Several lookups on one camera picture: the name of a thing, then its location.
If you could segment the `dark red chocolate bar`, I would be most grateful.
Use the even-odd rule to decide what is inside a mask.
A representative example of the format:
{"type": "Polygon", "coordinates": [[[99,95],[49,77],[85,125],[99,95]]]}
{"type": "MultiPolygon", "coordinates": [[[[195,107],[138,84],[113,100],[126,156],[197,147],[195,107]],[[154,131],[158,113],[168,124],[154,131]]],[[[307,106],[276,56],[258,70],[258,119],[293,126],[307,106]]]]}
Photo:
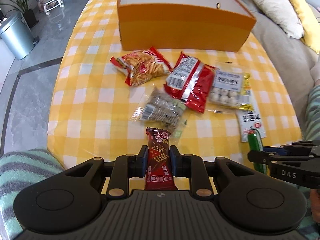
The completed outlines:
{"type": "Polygon", "coordinates": [[[164,129],[147,127],[148,163],[146,169],[145,189],[176,191],[177,187],[171,172],[169,154],[170,132],[164,129]]]}

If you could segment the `white green sausage packet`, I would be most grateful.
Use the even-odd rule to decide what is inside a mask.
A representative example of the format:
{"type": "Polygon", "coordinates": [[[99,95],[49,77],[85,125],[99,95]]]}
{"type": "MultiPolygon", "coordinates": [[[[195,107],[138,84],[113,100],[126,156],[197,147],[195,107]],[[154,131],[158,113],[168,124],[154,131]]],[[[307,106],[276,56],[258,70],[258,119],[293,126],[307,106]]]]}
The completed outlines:
{"type": "Polygon", "coordinates": [[[247,142],[250,150],[263,151],[262,138],[266,131],[254,95],[251,95],[253,110],[237,110],[241,142],[247,142]]]}

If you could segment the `cream pillow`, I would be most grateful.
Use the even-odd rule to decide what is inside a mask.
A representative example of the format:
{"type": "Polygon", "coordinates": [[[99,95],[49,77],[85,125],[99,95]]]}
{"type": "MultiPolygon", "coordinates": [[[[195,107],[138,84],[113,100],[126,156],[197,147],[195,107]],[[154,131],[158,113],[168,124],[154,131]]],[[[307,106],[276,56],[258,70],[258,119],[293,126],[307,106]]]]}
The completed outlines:
{"type": "Polygon", "coordinates": [[[288,37],[300,39],[304,36],[302,23],[289,0],[252,0],[259,9],[279,25],[288,37]]]}

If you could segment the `yellow checkered tablecloth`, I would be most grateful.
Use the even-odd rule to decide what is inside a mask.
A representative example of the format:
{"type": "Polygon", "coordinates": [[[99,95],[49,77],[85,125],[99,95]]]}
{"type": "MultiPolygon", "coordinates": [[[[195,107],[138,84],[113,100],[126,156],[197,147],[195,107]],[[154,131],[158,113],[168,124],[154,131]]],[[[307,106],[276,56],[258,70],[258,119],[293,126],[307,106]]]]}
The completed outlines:
{"type": "MultiPolygon", "coordinates": [[[[143,96],[164,78],[137,88],[125,83],[111,57],[123,55],[117,0],[88,0],[69,39],[53,92],[48,122],[48,150],[66,168],[93,157],[106,161],[139,152],[147,141],[146,124],[132,120],[143,96]]],[[[214,65],[232,62],[251,74],[266,146],[302,138],[287,90],[266,51],[249,35],[239,52],[187,50],[187,55],[214,65]]]]}

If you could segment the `orange cardboard box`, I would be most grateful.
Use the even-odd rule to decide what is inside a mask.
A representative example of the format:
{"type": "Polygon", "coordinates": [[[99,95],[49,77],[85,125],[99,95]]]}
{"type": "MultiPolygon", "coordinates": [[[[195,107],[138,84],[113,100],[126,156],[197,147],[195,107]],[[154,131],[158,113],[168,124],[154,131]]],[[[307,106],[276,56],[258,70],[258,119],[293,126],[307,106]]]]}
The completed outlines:
{"type": "Polygon", "coordinates": [[[237,52],[256,23],[239,0],[118,0],[124,50],[237,52]]]}

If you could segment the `yellow snack packet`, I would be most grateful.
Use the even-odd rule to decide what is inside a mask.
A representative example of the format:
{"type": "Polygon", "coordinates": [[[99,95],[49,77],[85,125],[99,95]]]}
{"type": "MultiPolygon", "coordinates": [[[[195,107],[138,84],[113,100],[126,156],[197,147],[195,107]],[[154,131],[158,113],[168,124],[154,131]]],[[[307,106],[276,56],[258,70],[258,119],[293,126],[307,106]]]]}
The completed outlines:
{"type": "Polygon", "coordinates": [[[253,110],[250,78],[250,73],[243,73],[241,91],[239,95],[240,109],[246,111],[253,110]]]}

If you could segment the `potted green plant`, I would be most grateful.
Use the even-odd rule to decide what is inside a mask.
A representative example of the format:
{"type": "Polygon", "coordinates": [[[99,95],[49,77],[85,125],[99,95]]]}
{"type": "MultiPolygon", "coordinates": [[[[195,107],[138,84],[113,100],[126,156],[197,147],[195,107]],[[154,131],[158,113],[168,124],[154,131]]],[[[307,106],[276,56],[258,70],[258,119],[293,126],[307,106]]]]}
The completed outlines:
{"type": "Polygon", "coordinates": [[[14,10],[19,11],[22,14],[28,27],[32,28],[38,23],[38,20],[35,17],[33,9],[31,9],[31,7],[29,6],[28,1],[29,0],[1,0],[1,5],[11,7],[11,10],[9,10],[9,12],[14,10]]]}

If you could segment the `yellow pillow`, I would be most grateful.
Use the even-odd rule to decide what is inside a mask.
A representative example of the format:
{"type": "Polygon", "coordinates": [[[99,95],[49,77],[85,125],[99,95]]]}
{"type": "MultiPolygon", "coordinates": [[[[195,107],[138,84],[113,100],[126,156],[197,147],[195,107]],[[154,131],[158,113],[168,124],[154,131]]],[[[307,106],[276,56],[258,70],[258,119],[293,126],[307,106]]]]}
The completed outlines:
{"type": "Polygon", "coordinates": [[[301,41],[319,54],[320,26],[311,8],[305,0],[289,0],[304,29],[301,41]]]}

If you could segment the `red silver snack bag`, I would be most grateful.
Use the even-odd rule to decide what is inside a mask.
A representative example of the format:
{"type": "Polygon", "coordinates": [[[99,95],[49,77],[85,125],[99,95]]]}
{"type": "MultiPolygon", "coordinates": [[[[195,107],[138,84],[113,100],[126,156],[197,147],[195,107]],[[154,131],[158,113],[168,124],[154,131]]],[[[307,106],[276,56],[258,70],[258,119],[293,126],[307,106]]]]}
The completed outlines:
{"type": "Polygon", "coordinates": [[[189,109],[204,113],[216,68],[180,53],[174,70],[167,77],[164,90],[189,109]]]}

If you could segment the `small white stool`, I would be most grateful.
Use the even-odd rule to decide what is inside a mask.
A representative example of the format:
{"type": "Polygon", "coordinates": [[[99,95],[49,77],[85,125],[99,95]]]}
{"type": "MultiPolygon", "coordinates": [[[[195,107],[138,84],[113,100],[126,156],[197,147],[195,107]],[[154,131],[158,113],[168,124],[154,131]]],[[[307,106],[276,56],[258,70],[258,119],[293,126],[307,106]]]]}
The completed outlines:
{"type": "Polygon", "coordinates": [[[43,11],[46,15],[49,15],[50,11],[54,8],[63,8],[65,5],[63,0],[39,0],[38,6],[41,11],[43,11]]]}

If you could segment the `clear bag mixed nuts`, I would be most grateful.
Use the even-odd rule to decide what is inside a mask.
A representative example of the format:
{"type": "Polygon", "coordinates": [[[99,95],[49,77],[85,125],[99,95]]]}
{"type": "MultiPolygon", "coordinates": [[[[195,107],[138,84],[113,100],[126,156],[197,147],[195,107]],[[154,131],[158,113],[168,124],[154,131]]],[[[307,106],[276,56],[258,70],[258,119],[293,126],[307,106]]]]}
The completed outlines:
{"type": "Polygon", "coordinates": [[[179,139],[187,125],[186,109],[182,101],[171,97],[163,89],[153,87],[140,98],[131,120],[166,129],[172,138],[179,139]]]}

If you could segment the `silver trash can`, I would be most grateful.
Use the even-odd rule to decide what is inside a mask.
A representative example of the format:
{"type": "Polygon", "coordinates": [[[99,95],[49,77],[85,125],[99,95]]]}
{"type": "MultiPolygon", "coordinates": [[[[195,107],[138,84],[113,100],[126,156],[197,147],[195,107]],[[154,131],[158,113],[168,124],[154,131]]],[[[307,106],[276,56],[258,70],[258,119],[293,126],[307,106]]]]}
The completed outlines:
{"type": "Polygon", "coordinates": [[[34,37],[20,12],[12,12],[1,20],[1,39],[16,59],[25,58],[39,41],[34,37]]]}

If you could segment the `grey sofa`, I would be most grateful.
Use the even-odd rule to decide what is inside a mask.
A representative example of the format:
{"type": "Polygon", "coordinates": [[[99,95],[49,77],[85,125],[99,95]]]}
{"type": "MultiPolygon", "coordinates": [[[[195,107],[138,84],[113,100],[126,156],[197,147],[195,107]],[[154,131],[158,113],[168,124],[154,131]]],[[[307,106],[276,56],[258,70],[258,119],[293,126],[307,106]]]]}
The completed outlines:
{"type": "Polygon", "coordinates": [[[302,131],[306,130],[306,108],[314,81],[310,69],[316,64],[318,54],[302,41],[289,38],[252,0],[241,0],[253,13],[257,22],[253,34],[263,46],[278,71],[295,109],[302,131]]]}

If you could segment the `red fries snack bag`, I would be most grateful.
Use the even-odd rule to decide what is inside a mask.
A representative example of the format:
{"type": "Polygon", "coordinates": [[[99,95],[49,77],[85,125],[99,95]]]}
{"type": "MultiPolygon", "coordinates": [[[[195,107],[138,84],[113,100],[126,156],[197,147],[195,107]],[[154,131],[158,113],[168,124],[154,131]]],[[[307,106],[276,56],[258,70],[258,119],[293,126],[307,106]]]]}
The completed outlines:
{"type": "Polygon", "coordinates": [[[125,83],[130,87],[140,86],[153,78],[168,75],[173,71],[171,64],[154,47],[120,57],[113,56],[110,62],[125,74],[125,83]]]}

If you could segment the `clear bag white balls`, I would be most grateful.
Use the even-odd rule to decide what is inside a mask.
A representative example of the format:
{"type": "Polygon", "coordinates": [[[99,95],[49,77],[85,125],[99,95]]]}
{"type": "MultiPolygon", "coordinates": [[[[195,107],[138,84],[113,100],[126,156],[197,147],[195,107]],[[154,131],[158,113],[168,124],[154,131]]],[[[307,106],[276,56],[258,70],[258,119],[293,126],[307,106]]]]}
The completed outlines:
{"type": "Polygon", "coordinates": [[[245,67],[231,62],[216,62],[208,102],[231,109],[240,109],[239,95],[245,67]]]}

